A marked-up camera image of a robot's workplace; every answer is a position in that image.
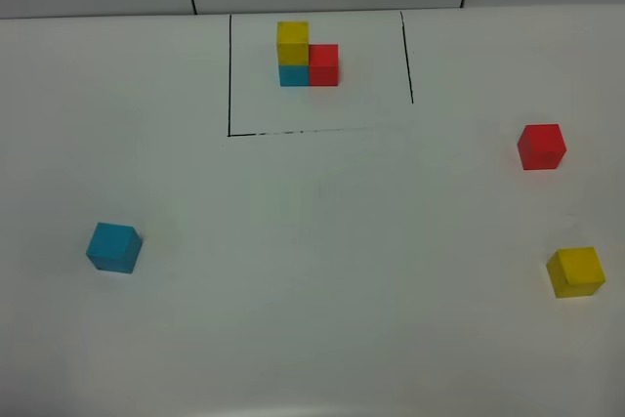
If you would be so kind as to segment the blue template block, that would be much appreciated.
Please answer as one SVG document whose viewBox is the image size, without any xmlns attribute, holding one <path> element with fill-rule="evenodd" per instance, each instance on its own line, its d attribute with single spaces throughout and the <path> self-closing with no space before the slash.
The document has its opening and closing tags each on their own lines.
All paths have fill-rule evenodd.
<svg viewBox="0 0 625 417">
<path fill-rule="evenodd" d="M 279 85 L 281 87 L 309 87 L 309 67 L 307 65 L 278 66 Z"/>
</svg>

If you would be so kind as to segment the red template block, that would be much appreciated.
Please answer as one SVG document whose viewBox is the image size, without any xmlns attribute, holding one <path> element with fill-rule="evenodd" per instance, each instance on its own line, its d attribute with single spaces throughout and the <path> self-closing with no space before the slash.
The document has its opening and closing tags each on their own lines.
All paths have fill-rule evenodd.
<svg viewBox="0 0 625 417">
<path fill-rule="evenodd" d="M 339 85 L 339 46 L 311 44 L 309 46 L 309 85 L 314 87 Z"/>
</svg>

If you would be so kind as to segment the yellow template block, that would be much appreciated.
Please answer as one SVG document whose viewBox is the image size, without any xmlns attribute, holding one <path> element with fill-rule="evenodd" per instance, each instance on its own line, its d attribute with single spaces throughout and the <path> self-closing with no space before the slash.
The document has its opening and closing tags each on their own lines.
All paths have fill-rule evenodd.
<svg viewBox="0 0 625 417">
<path fill-rule="evenodd" d="M 279 21 L 276 50 L 279 65 L 308 65 L 309 23 L 307 21 Z"/>
</svg>

